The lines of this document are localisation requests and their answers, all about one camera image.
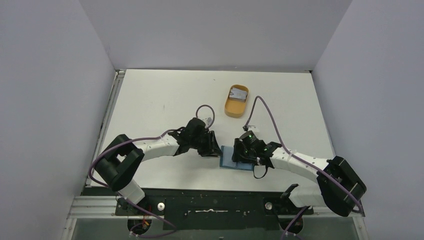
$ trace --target white wall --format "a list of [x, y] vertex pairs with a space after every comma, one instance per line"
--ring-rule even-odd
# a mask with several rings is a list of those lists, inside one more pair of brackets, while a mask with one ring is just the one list
[[312, 75], [371, 239], [424, 239], [424, 1], [353, 0]]
[[312, 70], [352, 0], [80, 0], [117, 69]]
[[78, 0], [0, 0], [0, 239], [59, 239], [114, 77]]

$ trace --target blue cloth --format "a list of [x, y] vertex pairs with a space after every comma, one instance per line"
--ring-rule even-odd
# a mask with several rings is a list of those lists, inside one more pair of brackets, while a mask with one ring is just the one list
[[232, 146], [221, 146], [222, 156], [219, 161], [219, 166], [225, 169], [238, 169], [245, 171], [253, 171], [252, 163], [233, 162], [234, 148]]

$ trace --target purple cable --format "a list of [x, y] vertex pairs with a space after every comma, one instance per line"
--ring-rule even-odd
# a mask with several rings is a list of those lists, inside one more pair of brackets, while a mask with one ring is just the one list
[[207, 107], [210, 110], [212, 110], [212, 122], [209, 124], [209, 126], [206, 127], [206, 129], [209, 129], [212, 126], [212, 124], [214, 124], [214, 122], [215, 122], [215, 111], [211, 106], [209, 106], [207, 104], [200, 105], [196, 110], [196, 118], [199, 118], [199, 116], [198, 116], [199, 110], [203, 107]]
[[161, 233], [161, 234], [149, 235], [149, 236], [143, 236], [143, 235], [138, 235], [138, 236], [137, 236], [137, 234], [135, 234], [135, 233], [133, 232], [133, 230], [134, 230], [134, 229], [136, 229], [138, 226], [140, 226], [140, 225], [142, 225], [142, 224], [143, 224], [143, 223], [139, 223], [139, 224], [136, 224], [136, 225], [132, 226], [132, 227], [131, 227], [131, 229], [130, 229], [130, 231], [131, 231], [131, 232], [133, 232], [132, 234], [133, 234], [134, 236], [139, 237], [139, 238], [142, 238], [142, 239], [155, 239], [155, 238], [160, 238], [160, 237], [164, 237], [164, 236], [167, 236], [167, 235], [171, 235], [171, 234], [173, 234], [173, 233], [175, 233], [175, 232], [177, 231], [177, 227], [176, 227], [174, 224], [172, 224], [170, 221], [168, 221], [168, 220], [166, 220], [166, 219], [164, 219], [164, 218], [162, 218], [162, 217], [160, 217], [160, 216], [158, 216], [158, 215], [156, 215], [156, 214], [154, 214], [154, 213], [152, 213], [152, 212], [147, 211], [146, 209], [144, 209], [144, 208], [142, 208], [142, 207], [140, 207], [140, 206], [138, 206], [138, 205], [134, 204], [134, 203], [133, 203], [132, 201], [130, 201], [130, 200], [126, 200], [126, 201], [127, 201], [130, 205], [132, 205], [133, 207], [135, 207], [136, 209], [138, 209], [138, 210], [140, 210], [140, 211], [142, 211], [142, 212], [144, 212], [144, 213], [146, 213], [146, 214], [148, 214], [148, 215], [151, 215], [151, 216], [153, 216], [153, 217], [155, 217], [155, 218], [157, 218], [157, 219], [161, 220], [161, 221], [162, 221], [162, 222], [164, 222], [165, 224], [168, 224], [169, 226], [171, 226], [171, 227], [173, 227], [173, 228], [174, 228], [174, 230], [172, 230], [172, 231], [165, 232], [165, 233]]
[[296, 216], [294, 216], [294, 218], [291, 220], [291, 222], [287, 225], [287, 227], [284, 229], [284, 231], [282, 232], [281, 238], [280, 240], [283, 240], [284, 237], [286, 236], [286, 233], [289, 231], [289, 228], [296, 222], [296, 220], [299, 218], [299, 216], [306, 210], [308, 209], [308, 206], [304, 206], [298, 213]]
[[[162, 138], [163, 136], [165, 136], [168, 132], [170, 132], [170, 131], [173, 131], [173, 129], [169, 129], [169, 130], [166, 130], [164, 133], [162, 133], [160, 136], [157, 136], [157, 137], [140, 137], [140, 138], [135, 138], [135, 139], [130, 139], [130, 140], [128, 140], [128, 141], [124, 141], [124, 142], [122, 142], [122, 143], [120, 143], [120, 144], [118, 144], [118, 145], [115, 145], [115, 146], [113, 146], [113, 147], [111, 147], [111, 148], [109, 148], [109, 149], [107, 149], [107, 150], [105, 150], [104, 152], [102, 152], [100, 155], [98, 155], [97, 156], [97, 158], [92, 162], [92, 164], [90, 165], [90, 168], [88, 169], [88, 176], [90, 177], [90, 179], [91, 180], [93, 180], [95, 183], [98, 183], [98, 184], [100, 184], [100, 185], [102, 185], [102, 186], [104, 186], [104, 187], [106, 187], [106, 188], [108, 188], [109, 186], [106, 184], [106, 183], [103, 183], [103, 182], [101, 182], [101, 181], [99, 181], [99, 180], [97, 180], [97, 179], [95, 179], [94, 177], [93, 177], [93, 174], [92, 174], [92, 169], [94, 168], [94, 166], [96, 166], [96, 164], [107, 154], [107, 153], [109, 153], [110, 151], [112, 151], [112, 150], [115, 150], [115, 149], [117, 149], [117, 148], [119, 148], [119, 147], [122, 147], [122, 146], [124, 146], [124, 145], [126, 145], [126, 144], [129, 144], [129, 143], [134, 143], [134, 142], [138, 142], [138, 141], [145, 141], [145, 140], [158, 140], [158, 139], [160, 139], [160, 138]], [[130, 205], [132, 205], [132, 206], [134, 206], [135, 208], [137, 208], [138, 210], [140, 210], [140, 211], [142, 211], [142, 212], [144, 212], [144, 213], [146, 213], [146, 214], [148, 214], [148, 215], [151, 215], [151, 216], [153, 216], [153, 217], [155, 217], [155, 218], [157, 218], [157, 219], [159, 219], [159, 220], [161, 220], [162, 222], [164, 222], [164, 223], [166, 223], [166, 224], [168, 224], [168, 225], [170, 225], [171, 227], [173, 227], [174, 228], [174, 230], [172, 230], [172, 231], [170, 231], [170, 232], [166, 232], [166, 233], [162, 233], [162, 234], [157, 234], [157, 235], [150, 235], [150, 236], [142, 236], [142, 235], [139, 235], [138, 237], [140, 237], [140, 238], [145, 238], [145, 239], [153, 239], [153, 238], [160, 238], [160, 237], [163, 237], [163, 236], [167, 236], [167, 235], [170, 235], [170, 234], [173, 234], [173, 233], [175, 233], [176, 231], [177, 231], [177, 227], [174, 225], [174, 224], [172, 224], [171, 222], [169, 222], [169, 221], [167, 221], [167, 220], [165, 220], [165, 219], [163, 219], [162, 217], [160, 217], [160, 216], [158, 216], [158, 215], [156, 215], [156, 214], [154, 214], [153, 212], [150, 212], [150, 211], [147, 211], [146, 209], [143, 209], [143, 208], [141, 208], [140, 206], [137, 206], [136, 204], [134, 204], [133, 202], [131, 202], [130, 200], [128, 200], [128, 199], [126, 199], [126, 201], [130, 204]], [[136, 226], [139, 226], [139, 224], [136, 224], [136, 225], [134, 225], [132, 228], [131, 228], [131, 231], [133, 230], [133, 228], [134, 227], [136, 227]]]
[[[263, 103], [263, 105], [265, 106], [266, 110], [268, 111], [269, 117], [271, 118], [272, 124], [274, 125], [275, 128], [275, 132], [277, 133], [277, 137], [279, 142], [281, 143], [282, 148], [287, 152], [290, 153], [289, 149], [286, 147], [286, 145], [284, 145], [283, 139], [280, 136], [280, 132], [278, 131], [277, 128], [277, 124], [276, 121], [274, 120], [273, 114], [271, 113], [270, 108], [268, 107], [267, 103], [264, 101], [264, 99], [261, 96], [256, 96], [253, 102], [253, 106], [252, 106], [252, 110], [250, 112], [250, 116], [247, 119], [247, 122], [244, 126], [247, 126], [249, 124], [249, 122], [251, 121], [252, 118], [252, 114], [253, 114], [253, 110], [255, 109], [255, 104], [256, 104], [256, 100], [260, 99]], [[345, 194], [347, 194], [349, 196], [349, 198], [352, 199], [352, 201], [357, 205], [357, 207], [359, 208], [359, 212], [363, 213], [364, 209], [361, 205], [361, 203], [352, 195], [351, 192], [349, 192], [345, 187], [343, 187], [338, 181], [336, 181], [334, 178], [332, 178], [328, 173], [326, 173], [325, 171], [321, 170], [319, 167], [303, 160], [302, 158], [292, 154], [291, 155], [293, 158], [299, 160], [300, 162], [302, 162], [303, 164], [308, 165], [309, 167], [317, 170], [320, 174], [324, 175], [326, 178], [328, 178], [332, 183], [334, 183], [338, 188], [340, 188]]]

